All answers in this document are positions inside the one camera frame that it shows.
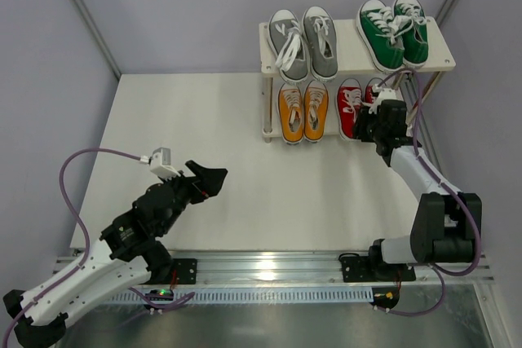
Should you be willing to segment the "red sneaker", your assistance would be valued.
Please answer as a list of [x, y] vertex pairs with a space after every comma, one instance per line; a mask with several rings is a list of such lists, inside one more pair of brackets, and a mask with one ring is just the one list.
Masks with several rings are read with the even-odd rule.
[[386, 84], [383, 82], [382, 78], [372, 78], [366, 85], [363, 96], [363, 104], [368, 107], [373, 105], [385, 86]]
[[353, 127], [362, 106], [361, 84], [355, 78], [345, 79], [336, 93], [339, 133], [343, 139], [353, 139]]

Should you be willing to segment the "orange sneaker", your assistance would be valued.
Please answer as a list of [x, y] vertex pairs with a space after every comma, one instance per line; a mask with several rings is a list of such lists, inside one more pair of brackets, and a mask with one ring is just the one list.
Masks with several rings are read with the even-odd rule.
[[290, 145], [300, 143], [304, 136], [303, 98], [300, 89], [283, 84], [277, 96], [277, 109], [282, 138]]
[[325, 130], [329, 107], [329, 94], [325, 85], [310, 81], [304, 94], [305, 124], [304, 137], [308, 142], [319, 142]]

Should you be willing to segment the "green sneaker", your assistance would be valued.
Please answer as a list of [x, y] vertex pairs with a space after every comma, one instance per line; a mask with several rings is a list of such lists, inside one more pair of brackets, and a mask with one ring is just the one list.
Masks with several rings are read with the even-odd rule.
[[356, 16], [356, 28], [374, 67], [383, 73], [393, 73], [403, 64], [402, 22], [392, 9], [380, 0], [364, 2]]
[[404, 64], [420, 68], [429, 52], [427, 17], [419, 0], [395, 0], [394, 19], [399, 23], [404, 52]]

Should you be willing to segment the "grey sneaker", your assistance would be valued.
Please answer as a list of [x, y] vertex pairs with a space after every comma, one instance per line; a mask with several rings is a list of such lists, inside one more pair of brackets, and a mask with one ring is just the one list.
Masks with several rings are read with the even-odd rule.
[[297, 86], [308, 75], [307, 52], [296, 15], [286, 9], [276, 11], [268, 22], [268, 44], [281, 78]]
[[337, 32], [334, 20], [322, 7], [309, 7], [302, 30], [310, 55], [310, 70], [318, 81], [333, 81], [338, 73]]

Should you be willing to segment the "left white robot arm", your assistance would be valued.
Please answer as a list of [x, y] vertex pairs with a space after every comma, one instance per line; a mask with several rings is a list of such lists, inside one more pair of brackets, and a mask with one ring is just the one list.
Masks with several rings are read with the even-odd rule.
[[4, 298], [12, 317], [8, 329], [23, 347], [50, 347], [67, 328], [112, 295], [141, 284], [161, 283], [172, 257], [160, 238], [188, 205], [200, 204], [221, 191], [225, 168], [211, 169], [187, 161], [191, 175], [174, 169], [155, 151], [140, 156], [160, 181], [117, 216], [98, 240], [86, 243], [82, 256], [37, 287], [13, 289]]

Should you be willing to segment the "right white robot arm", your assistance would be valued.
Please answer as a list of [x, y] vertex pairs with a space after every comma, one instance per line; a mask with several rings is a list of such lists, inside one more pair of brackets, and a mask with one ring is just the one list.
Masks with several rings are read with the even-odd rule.
[[411, 232], [376, 240], [370, 256], [379, 266], [430, 265], [446, 275], [469, 275], [482, 253], [482, 201], [444, 178], [416, 135], [407, 134], [405, 118], [405, 102], [385, 99], [363, 107], [354, 125], [356, 139], [373, 143], [418, 201]]

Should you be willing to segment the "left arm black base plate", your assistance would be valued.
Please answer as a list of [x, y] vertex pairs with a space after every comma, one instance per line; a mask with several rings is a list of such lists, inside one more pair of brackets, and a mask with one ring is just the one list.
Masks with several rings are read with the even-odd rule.
[[174, 287], [178, 284], [193, 285], [197, 282], [196, 258], [174, 258], [167, 275], [167, 282]]

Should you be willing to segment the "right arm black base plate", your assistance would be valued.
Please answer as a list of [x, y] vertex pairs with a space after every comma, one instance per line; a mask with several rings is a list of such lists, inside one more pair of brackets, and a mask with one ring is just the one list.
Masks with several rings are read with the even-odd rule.
[[342, 253], [338, 257], [344, 283], [413, 282], [413, 268], [405, 264], [386, 264], [370, 256]]

